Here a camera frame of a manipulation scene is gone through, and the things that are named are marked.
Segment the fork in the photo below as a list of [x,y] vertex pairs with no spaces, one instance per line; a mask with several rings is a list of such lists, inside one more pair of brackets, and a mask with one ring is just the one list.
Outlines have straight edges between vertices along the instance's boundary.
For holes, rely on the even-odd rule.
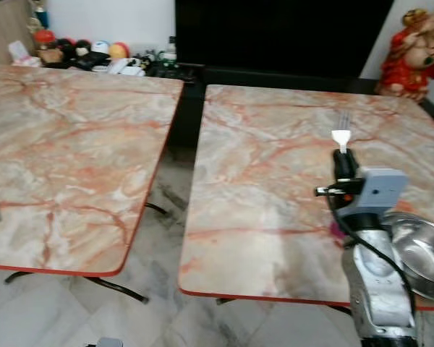
[[338,143],[341,153],[346,153],[347,142],[350,140],[350,113],[348,111],[341,112],[337,129],[332,130],[331,135]]

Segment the black tv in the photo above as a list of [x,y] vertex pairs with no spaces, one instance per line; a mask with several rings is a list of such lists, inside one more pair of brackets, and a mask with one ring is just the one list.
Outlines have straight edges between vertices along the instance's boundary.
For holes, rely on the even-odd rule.
[[176,0],[181,64],[358,77],[392,0]]

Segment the marble tabletop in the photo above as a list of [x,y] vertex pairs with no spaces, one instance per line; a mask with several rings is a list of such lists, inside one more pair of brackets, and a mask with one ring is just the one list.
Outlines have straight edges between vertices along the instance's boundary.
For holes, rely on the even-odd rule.
[[409,176],[395,210],[434,221],[434,121],[413,101],[211,85],[179,270],[184,293],[349,303],[341,240],[329,231],[326,201],[313,196],[333,182],[340,110],[352,115],[361,165]]
[[0,268],[117,274],[182,82],[0,66]]

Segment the figurine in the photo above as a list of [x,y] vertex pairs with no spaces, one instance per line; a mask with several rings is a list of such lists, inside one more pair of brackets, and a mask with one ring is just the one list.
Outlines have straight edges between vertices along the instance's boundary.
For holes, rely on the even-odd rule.
[[406,28],[392,38],[376,92],[421,102],[427,94],[428,78],[434,80],[434,12],[413,9],[402,22]]

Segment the stainless steel bowl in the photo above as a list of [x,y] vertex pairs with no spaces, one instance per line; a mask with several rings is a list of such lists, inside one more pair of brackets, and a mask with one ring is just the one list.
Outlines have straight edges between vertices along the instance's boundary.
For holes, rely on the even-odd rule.
[[434,300],[434,223],[409,213],[389,213],[392,243],[413,291]]

